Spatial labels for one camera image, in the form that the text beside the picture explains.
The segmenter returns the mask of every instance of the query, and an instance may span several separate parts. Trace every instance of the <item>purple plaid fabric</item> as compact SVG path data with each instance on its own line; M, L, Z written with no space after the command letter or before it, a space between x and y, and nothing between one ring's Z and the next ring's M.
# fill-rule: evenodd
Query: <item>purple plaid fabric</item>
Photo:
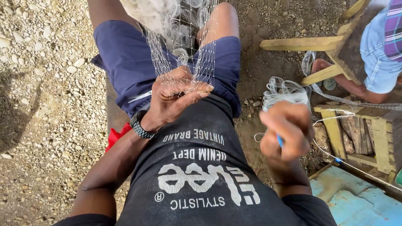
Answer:
M402 62L402 0L391 0L385 24L384 52L391 60Z

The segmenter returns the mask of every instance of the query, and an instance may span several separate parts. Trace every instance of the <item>knee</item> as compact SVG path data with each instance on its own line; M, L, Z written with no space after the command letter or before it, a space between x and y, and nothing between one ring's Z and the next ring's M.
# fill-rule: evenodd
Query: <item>knee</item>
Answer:
M219 3L215 9L213 10L214 12L217 12L218 15L219 14L223 14L223 15L235 15L237 17L237 13L236 13L236 9L235 7L233 7L232 4L228 3L228 2L222 2Z

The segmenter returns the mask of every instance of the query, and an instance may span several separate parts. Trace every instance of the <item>wrist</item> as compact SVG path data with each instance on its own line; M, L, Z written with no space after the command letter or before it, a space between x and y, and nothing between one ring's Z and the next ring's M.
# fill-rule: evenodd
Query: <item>wrist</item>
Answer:
M139 125L143 130L150 133L156 133L164 126L157 117L152 116L149 112L144 115Z

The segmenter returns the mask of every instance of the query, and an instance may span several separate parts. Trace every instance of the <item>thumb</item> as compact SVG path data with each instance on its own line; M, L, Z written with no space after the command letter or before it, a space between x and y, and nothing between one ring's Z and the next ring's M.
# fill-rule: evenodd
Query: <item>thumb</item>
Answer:
M194 91L194 92L189 92L186 95L180 97L177 101L175 101L172 104L172 109L175 109L179 113L184 111L188 106L197 103L199 100L201 100L204 97L207 97L209 95L209 92L205 91Z

